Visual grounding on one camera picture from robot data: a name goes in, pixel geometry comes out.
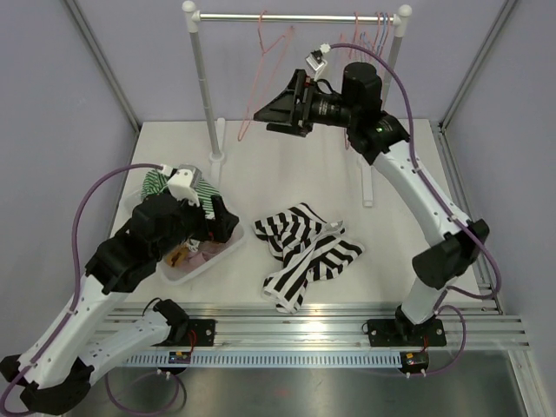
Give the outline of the tan brown tank top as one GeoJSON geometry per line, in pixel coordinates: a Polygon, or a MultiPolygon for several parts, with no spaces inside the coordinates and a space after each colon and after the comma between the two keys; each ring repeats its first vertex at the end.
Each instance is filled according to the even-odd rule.
{"type": "Polygon", "coordinates": [[[189,253],[189,247],[187,245],[182,245],[174,248],[168,255],[166,255],[164,261],[172,268],[179,268],[184,262],[188,261],[189,253]]]}

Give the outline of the green white striped tank top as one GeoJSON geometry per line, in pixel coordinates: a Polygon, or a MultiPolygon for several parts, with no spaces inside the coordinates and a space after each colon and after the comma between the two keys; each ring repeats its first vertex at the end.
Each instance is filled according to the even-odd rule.
{"type": "MultiPolygon", "coordinates": [[[[147,197],[151,195],[159,195],[168,190],[168,180],[169,177],[163,174],[161,171],[152,169],[147,172],[143,178],[142,188],[141,188],[141,202],[143,202],[147,197]]],[[[220,192],[212,186],[208,181],[206,181],[203,176],[197,181],[194,186],[194,190],[197,193],[200,202],[202,203],[203,209],[205,210],[206,217],[208,219],[214,219],[215,213],[212,203],[212,197],[214,195],[220,196],[220,192]]]]}

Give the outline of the black white striped tank top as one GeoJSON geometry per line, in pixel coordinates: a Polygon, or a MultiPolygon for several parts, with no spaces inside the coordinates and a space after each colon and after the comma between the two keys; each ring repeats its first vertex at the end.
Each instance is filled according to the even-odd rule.
{"type": "Polygon", "coordinates": [[[296,314],[310,284],[337,278],[365,252],[345,236],[342,220],[328,222],[305,202],[256,220],[253,229],[281,263],[264,278],[261,296],[282,314],[296,314]]]}

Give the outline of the pink wire hanger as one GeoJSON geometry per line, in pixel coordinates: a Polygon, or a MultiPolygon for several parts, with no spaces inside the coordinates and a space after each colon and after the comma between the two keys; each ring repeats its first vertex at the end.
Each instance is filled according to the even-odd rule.
{"type": "Polygon", "coordinates": [[[375,31],[374,42],[373,42],[374,52],[378,51],[377,46],[378,46],[378,42],[379,42],[379,37],[381,35],[381,20],[382,20],[381,14],[382,13],[383,12],[380,12],[377,16],[377,28],[376,28],[376,31],[375,31]]]}

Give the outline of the light blue wire hanger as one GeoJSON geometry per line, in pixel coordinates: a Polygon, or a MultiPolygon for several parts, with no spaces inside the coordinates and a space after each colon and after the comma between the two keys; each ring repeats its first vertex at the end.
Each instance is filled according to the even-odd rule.
{"type": "Polygon", "coordinates": [[[381,17],[381,35],[377,46],[378,50],[384,47],[390,30],[390,14],[388,12],[383,12],[381,17]]]}

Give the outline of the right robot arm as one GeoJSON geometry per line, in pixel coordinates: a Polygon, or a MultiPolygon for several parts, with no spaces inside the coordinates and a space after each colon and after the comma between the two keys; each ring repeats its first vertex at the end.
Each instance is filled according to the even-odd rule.
{"type": "Polygon", "coordinates": [[[429,245],[412,259],[416,279],[393,320],[396,338],[414,344],[431,326],[443,293],[477,260],[490,229],[454,205],[420,166],[411,135],[382,108],[382,80],[372,64],[348,64],[338,92],[320,86],[321,81],[298,69],[254,119],[269,131],[300,137],[316,124],[344,128],[351,147],[406,203],[429,245]]]}

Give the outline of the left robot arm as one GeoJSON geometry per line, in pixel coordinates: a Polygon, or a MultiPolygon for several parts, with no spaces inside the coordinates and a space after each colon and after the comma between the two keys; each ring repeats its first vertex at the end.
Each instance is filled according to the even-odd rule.
{"type": "Polygon", "coordinates": [[[239,223],[223,199],[211,198],[209,219],[201,204],[169,194],[151,195],[134,207],[116,234],[99,245],[85,266],[79,289],[48,333],[27,352],[6,356],[1,374],[22,388],[25,415],[60,415],[79,404],[91,387],[131,355],[151,346],[192,341],[188,314],[170,299],[130,327],[91,342],[114,307],[156,271],[157,264],[188,239],[226,243],[239,223]]]}

